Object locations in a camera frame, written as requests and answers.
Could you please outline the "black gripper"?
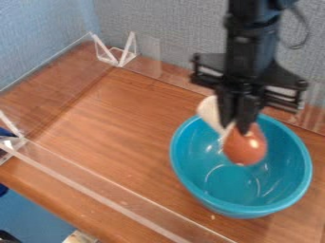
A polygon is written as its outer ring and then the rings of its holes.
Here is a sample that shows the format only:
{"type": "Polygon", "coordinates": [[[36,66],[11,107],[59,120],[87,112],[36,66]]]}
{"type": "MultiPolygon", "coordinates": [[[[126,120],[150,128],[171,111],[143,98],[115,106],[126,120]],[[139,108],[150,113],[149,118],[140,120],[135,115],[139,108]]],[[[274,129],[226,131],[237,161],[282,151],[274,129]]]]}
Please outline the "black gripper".
{"type": "Polygon", "coordinates": [[[229,35],[226,40],[225,53],[193,54],[190,81],[214,92],[223,127],[237,111],[237,128],[246,135],[266,106],[301,108],[309,83],[278,64],[276,35],[229,35]]]}

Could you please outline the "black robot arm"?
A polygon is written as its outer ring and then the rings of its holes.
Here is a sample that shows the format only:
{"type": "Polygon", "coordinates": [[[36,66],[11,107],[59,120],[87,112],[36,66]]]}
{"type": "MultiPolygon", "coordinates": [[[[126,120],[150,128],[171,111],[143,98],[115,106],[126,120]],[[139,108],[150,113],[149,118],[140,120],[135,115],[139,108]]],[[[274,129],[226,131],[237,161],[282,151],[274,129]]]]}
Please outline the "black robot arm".
{"type": "Polygon", "coordinates": [[[298,0],[229,0],[223,26],[226,51],[193,55],[190,81],[217,95],[222,126],[249,132],[261,110],[270,106],[297,111],[309,83],[276,60],[281,16],[290,10],[298,19],[298,0]]]}

